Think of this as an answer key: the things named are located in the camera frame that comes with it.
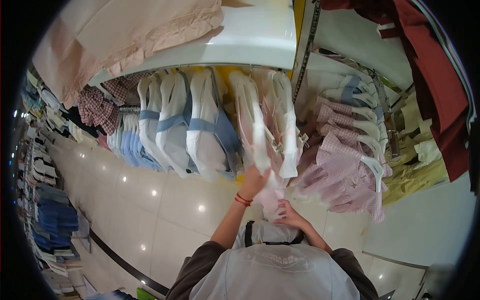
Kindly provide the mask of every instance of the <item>black strap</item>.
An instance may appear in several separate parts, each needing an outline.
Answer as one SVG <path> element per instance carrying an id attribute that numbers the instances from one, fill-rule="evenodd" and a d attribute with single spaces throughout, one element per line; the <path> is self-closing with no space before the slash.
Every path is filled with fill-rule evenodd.
<path id="1" fill-rule="evenodd" d="M 254 222 L 255 221 L 248 221 L 247 226 L 245 226 L 245 237 L 244 237 L 245 247 L 252 246 L 252 224 Z M 287 246 L 296 245 L 296 244 L 300 244 L 301 241 L 303 241 L 303 237 L 304 237 L 303 231 L 300 230 L 298 235 L 291 242 L 287 242 L 287 241 L 264 241 L 264 244 L 266 244 L 266 245 L 287 245 Z"/>
<path id="2" fill-rule="evenodd" d="M 245 227 L 245 247 L 250 247 L 252 245 L 252 224 L 255 221 L 248 221 L 247 226 Z"/>

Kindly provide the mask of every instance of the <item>person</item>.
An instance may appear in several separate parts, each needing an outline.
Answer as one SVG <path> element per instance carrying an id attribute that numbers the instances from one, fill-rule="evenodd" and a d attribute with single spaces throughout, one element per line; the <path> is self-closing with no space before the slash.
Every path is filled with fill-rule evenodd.
<path id="1" fill-rule="evenodd" d="M 282 218 L 240 227 L 269 172 L 247 169 L 227 214 L 185 259 L 167 299 L 378 299 L 353 252 L 332 250 L 289 201 L 279 200 Z"/>

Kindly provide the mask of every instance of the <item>tiled floor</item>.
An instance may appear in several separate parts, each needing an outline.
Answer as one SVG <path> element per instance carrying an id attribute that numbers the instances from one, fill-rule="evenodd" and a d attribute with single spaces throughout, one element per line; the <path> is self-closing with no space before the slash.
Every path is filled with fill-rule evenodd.
<path id="1" fill-rule="evenodd" d="M 72 203 L 92 221 L 93 231 L 121 258 L 167 288 L 174 283 L 183 259 L 209 240 L 239 188 L 225 181 L 208 183 L 196 175 L 182 179 L 174 172 L 133 168 L 103 148 L 59 136 L 49 150 Z M 335 214 L 316 203 L 292 203 L 333 249 L 355 252 L 379 294 L 408 286 L 407 275 L 416 269 L 361 253 L 368 214 Z M 249 208 L 244 221 L 259 218 L 261 209 Z M 125 288 L 136 295 L 136 288 L 142 287 L 162 298 L 95 243 L 91 254 L 75 243 L 84 261 L 83 273 L 98 291 Z M 389 281 L 379 279 L 379 273 Z"/>

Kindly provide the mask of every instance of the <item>white display shelf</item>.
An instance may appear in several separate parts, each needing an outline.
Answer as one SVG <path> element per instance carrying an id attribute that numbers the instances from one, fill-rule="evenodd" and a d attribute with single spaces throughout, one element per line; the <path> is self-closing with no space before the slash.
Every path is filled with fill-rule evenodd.
<path id="1" fill-rule="evenodd" d="M 161 50 L 120 76 L 191 64 L 253 65 L 292 70 L 297 37 L 291 1 L 255 3 L 245 7 L 222 6 L 225 17 L 219 28 L 194 41 Z M 88 84 L 98 86 L 113 78 L 101 70 Z"/>

